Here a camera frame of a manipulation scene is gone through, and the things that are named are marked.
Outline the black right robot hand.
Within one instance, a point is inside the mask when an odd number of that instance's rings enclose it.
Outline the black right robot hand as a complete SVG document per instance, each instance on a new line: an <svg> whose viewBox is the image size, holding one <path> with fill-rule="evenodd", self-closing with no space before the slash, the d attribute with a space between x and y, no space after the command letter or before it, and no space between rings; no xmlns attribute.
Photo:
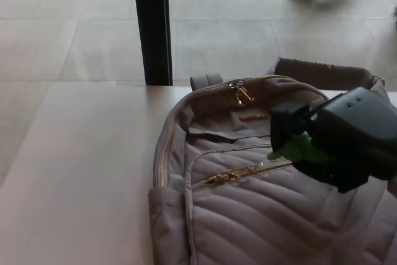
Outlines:
<svg viewBox="0 0 397 265"><path fill-rule="evenodd" d="M268 160L285 158L299 172L346 193L396 178L396 108L355 88L317 107L292 102L270 110Z"/></svg>

